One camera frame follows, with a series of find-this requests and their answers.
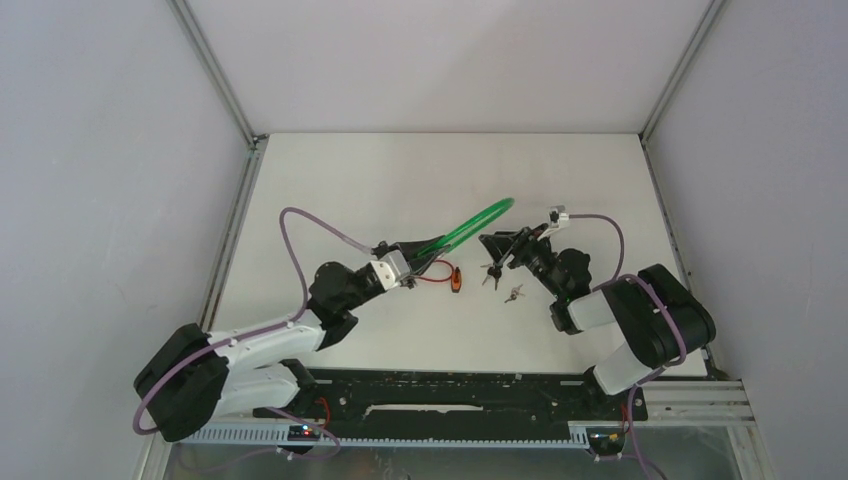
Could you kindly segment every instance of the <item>orange and black object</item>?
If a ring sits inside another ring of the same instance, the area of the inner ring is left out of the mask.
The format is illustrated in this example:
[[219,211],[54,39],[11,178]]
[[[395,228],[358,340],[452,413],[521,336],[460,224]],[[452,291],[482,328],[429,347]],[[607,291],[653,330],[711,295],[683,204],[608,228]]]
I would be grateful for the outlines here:
[[462,288],[462,272],[459,271],[459,267],[455,267],[451,274],[451,292],[459,293],[460,288]]

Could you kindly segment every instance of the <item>gray wall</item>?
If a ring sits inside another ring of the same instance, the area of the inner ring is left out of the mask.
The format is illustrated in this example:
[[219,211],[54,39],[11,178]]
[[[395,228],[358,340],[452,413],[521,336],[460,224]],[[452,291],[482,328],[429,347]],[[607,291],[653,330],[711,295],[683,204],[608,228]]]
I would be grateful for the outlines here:
[[848,2],[731,1],[652,139],[780,478],[842,477]]
[[125,479],[246,149],[164,0],[0,2],[0,465]]

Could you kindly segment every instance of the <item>metal frame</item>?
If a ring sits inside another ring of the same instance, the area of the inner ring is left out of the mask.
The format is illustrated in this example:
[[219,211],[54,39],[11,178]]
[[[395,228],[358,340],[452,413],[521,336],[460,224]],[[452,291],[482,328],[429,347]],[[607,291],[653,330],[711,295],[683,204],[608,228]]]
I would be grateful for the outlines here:
[[[227,273],[229,272],[235,246],[238,242],[239,232],[244,221],[253,186],[259,173],[265,147],[267,146],[267,135],[257,137],[251,128],[238,99],[233,93],[229,81],[224,75],[220,63],[217,61],[212,48],[209,46],[197,22],[194,12],[188,4],[188,0],[168,0],[168,3],[183,28],[189,43],[195,50],[204,70],[209,75],[216,92],[221,97],[228,113],[233,118],[233,121],[248,145],[248,158],[242,172],[241,185],[232,206],[227,229],[219,250],[219,256],[210,278],[207,302],[198,319],[198,323],[203,328],[210,329],[214,323],[220,295],[226,283]],[[712,0],[704,12],[698,27],[669,77],[660,98],[657,100],[640,134],[643,147],[647,145],[650,137],[653,135],[674,93],[691,67],[704,39],[712,30],[726,4],[726,0]],[[669,240],[674,248],[678,267],[681,268],[681,280],[688,284],[688,271],[685,269],[680,251],[677,248],[677,241],[673,233],[674,228],[665,209],[661,190],[654,175],[647,149],[645,149],[645,158],[657,192],[657,199],[666,221]],[[769,465],[768,455],[763,447],[759,431],[754,421],[753,412],[741,382],[659,380],[645,385],[644,389],[649,419],[643,422],[635,422],[636,426],[724,426],[727,428],[728,435],[734,447],[734,454],[742,479],[771,480],[774,478]],[[236,430],[256,430],[262,428],[265,430],[269,428],[274,430],[278,425],[284,423],[284,421],[274,419],[228,418],[226,420],[226,425],[230,427],[235,425],[237,427]],[[577,432],[584,433],[586,428],[615,427],[617,425],[617,422],[569,422],[570,427]],[[223,426],[223,423],[216,422],[208,425],[202,431],[212,431]],[[233,443],[233,440],[228,437],[222,437],[222,440],[218,442],[208,432],[205,435],[206,437],[204,437],[203,443]],[[392,442],[387,443],[385,440],[374,440],[373,442],[382,442],[381,445],[385,443],[387,445],[391,444],[391,446],[401,446],[395,445]],[[345,443],[353,446],[357,444],[365,445],[368,442],[346,441]],[[485,444],[480,446],[491,448],[498,445]],[[552,444],[539,443],[525,444],[524,448],[551,448],[552,446]],[[165,442],[160,435],[155,434],[148,437],[139,457],[136,473],[133,478],[135,480],[162,479],[167,469],[170,451],[171,444]]]

